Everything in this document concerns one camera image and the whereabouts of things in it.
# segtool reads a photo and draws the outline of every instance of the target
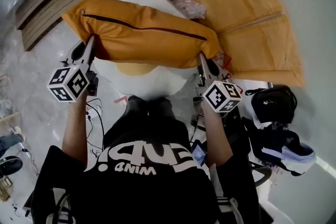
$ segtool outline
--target black t-shirt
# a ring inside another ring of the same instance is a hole
[[[215,223],[223,218],[218,199],[226,200],[216,197],[211,181],[193,160],[182,122],[148,116],[118,124],[119,128],[112,128],[104,137],[111,143],[86,172],[80,161],[50,147],[34,190],[35,223],[46,223],[47,217],[57,212],[56,189],[70,195],[70,214],[76,223]],[[235,177],[237,168],[243,174]],[[230,193],[230,185],[237,184],[239,177],[249,181],[248,192],[244,191],[250,200],[245,205],[248,210],[241,214],[251,220],[258,216],[258,208],[250,206],[256,191],[248,165],[231,158],[217,172],[229,197],[235,195]],[[244,205],[238,201],[240,208]],[[225,214],[225,218],[226,223],[235,219],[234,214]]]

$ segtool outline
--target black backpack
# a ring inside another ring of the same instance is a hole
[[[291,123],[297,106],[295,95],[287,86],[274,86],[270,89],[247,90],[252,95],[252,107],[261,123]]]

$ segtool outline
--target black pants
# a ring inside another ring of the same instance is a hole
[[[159,98],[150,102],[146,102],[139,97],[131,96],[123,115],[115,122],[111,129],[104,136],[104,148],[108,147],[121,134],[141,124],[144,117],[148,114],[152,118],[169,118],[175,119],[172,110],[172,104],[166,98]]]

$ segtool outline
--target person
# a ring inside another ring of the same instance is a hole
[[[85,171],[86,98],[69,105],[62,149],[48,151],[33,194],[34,223],[260,223],[246,156],[233,155],[220,115],[205,101],[206,163],[222,191],[193,160],[187,128],[165,98],[129,97]]]
[[[0,158],[5,155],[10,147],[24,141],[26,141],[26,136],[19,126],[15,126],[14,129],[10,128],[9,135],[0,136]]]

